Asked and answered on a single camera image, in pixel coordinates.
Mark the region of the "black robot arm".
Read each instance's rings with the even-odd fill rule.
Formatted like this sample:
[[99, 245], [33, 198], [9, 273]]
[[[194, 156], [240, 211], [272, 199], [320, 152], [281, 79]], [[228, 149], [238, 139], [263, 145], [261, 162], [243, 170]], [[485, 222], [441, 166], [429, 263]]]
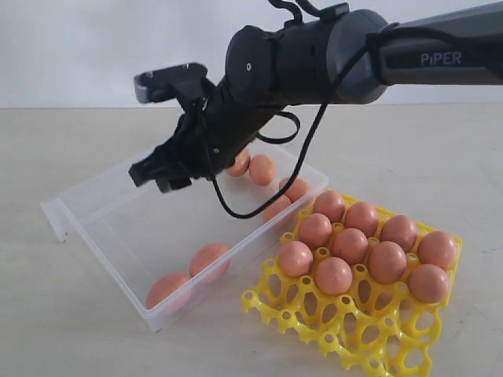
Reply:
[[218, 84], [202, 64], [134, 79], [142, 104], [176, 100], [173, 135], [129, 174], [161, 192], [230, 168], [259, 131], [288, 106], [369, 104], [393, 85], [499, 86], [502, 5], [491, 3], [404, 24], [345, 3], [278, 31], [247, 25], [230, 40]]

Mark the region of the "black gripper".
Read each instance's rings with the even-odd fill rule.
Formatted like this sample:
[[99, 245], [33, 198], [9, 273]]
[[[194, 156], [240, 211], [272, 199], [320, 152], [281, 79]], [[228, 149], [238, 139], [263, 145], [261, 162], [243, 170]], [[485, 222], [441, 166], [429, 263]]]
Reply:
[[191, 178], [208, 178], [227, 169], [260, 128], [282, 107], [274, 103], [277, 85], [273, 34], [246, 26], [231, 39], [225, 75], [201, 112], [162, 151], [133, 163], [128, 174], [136, 187], [155, 181], [161, 193], [184, 189]]

